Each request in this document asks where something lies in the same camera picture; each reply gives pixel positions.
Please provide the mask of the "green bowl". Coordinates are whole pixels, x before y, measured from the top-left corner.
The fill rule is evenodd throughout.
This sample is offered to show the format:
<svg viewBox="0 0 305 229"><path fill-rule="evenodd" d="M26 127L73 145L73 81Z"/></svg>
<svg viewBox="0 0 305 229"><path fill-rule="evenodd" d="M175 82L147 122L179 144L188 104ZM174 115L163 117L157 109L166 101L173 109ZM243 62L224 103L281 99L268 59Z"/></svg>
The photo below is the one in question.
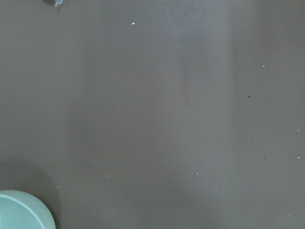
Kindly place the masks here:
<svg viewBox="0 0 305 229"><path fill-rule="evenodd" d="M37 197L18 190L0 192L0 227L2 229L55 229L47 206Z"/></svg>

